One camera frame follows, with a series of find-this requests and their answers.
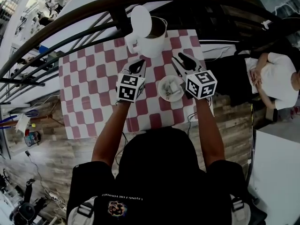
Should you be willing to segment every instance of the white plate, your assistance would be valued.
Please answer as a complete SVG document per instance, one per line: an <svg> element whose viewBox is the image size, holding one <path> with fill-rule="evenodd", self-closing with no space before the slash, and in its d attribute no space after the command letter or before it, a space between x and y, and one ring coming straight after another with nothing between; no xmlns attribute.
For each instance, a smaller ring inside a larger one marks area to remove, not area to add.
<svg viewBox="0 0 300 225"><path fill-rule="evenodd" d="M180 87L180 92L177 94L173 94L171 95L169 98L167 98L165 91L163 90L163 85L171 80L175 80L177 85ZM159 95L166 101L172 103L172 102L176 102L178 100L180 100L184 94L184 91L182 89L182 87L180 86L183 83L183 80L178 77L178 76L174 76L174 75L168 75L165 76L162 80L160 80L159 84L158 84L158 93Z"/></svg>

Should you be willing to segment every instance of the table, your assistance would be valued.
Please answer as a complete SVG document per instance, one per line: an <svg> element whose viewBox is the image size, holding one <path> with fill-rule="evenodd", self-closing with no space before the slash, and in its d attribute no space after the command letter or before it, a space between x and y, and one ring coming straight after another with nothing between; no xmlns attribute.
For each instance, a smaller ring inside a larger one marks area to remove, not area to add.
<svg viewBox="0 0 300 225"><path fill-rule="evenodd" d="M196 111L195 100L169 103L158 94L158 83L166 75L177 75L171 64L179 52L190 54L205 66L195 30L167 31L162 54L154 59L131 54L124 38L91 46L59 60L61 108L68 139L98 136L116 105L116 82L124 65L146 59L146 85L130 106L124 132L172 126L188 122Z"/></svg>

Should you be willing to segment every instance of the white lid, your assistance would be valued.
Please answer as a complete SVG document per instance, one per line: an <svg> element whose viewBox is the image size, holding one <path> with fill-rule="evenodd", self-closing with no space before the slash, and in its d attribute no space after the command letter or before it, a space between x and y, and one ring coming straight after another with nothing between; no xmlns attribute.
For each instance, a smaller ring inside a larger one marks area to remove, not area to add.
<svg viewBox="0 0 300 225"><path fill-rule="evenodd" d="M131 12L131 25L133 32L141 38L148 36L152 29L152 19L148 10L141 6L135 6Z"/></svg>

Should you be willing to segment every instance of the colorful logo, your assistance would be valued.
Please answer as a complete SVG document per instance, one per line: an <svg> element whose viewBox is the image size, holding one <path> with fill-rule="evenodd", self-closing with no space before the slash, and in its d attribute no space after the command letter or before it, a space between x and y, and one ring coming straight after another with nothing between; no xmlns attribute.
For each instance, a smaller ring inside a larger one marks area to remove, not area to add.
<svg viewBox="0 0 300 225"><path fill-rule="evenodd" d="M119 201L110 201L108 203L108 212L113 217L124 217L127 212L127 207Z"/></svg>

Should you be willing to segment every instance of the white cube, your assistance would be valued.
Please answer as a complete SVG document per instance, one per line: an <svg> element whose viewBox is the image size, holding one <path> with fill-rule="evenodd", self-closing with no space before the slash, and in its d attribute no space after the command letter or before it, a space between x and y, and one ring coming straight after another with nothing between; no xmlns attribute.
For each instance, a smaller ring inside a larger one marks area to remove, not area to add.
<svg viewBox="0 0 300 225"><path fill-rule="evenodd" d="M214 95L217 80L210 70L187 75L186 91L197 99Z"/></svg>
<svg viewBox="0 0 300 225"><path fill-rule="evenodd" d="M146 79L119 73L117 81L117 100L135 102L145 87Z"/></svg>

